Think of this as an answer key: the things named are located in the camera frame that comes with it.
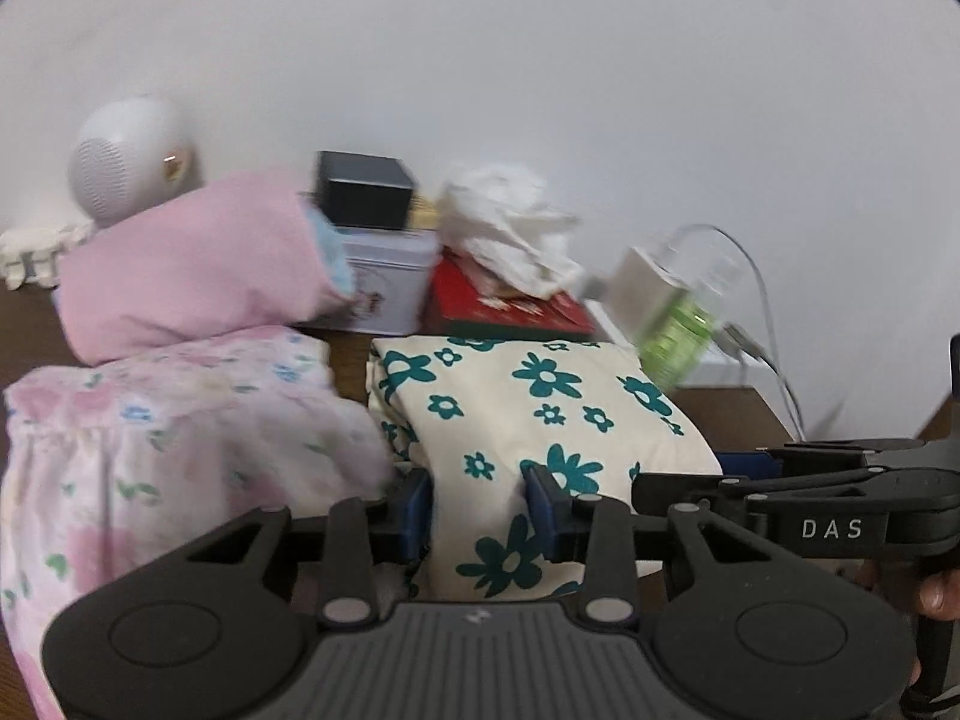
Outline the person right hand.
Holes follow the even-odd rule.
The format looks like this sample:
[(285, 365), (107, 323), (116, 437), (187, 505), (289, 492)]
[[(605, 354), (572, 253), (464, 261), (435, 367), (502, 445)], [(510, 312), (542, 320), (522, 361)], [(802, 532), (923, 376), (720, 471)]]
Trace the person right hand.
[(932, 632), (955, 634), (958, 624), (958, 571), (931, 572), (912, 562), (862, 561), (851, 582), (882, 596), (914, 621), (928, 621)]

